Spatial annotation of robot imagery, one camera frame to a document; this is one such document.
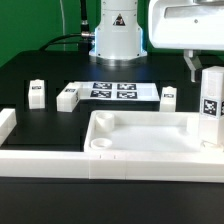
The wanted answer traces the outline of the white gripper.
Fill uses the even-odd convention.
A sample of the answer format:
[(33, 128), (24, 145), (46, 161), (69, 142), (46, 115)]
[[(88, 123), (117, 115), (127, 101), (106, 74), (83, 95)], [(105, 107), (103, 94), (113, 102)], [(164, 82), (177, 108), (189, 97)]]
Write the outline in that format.
[(155, 48), (185, 49), (195, 82), (199, 50), (224, 50), (224, 0), (150, 0), (148, 32)]

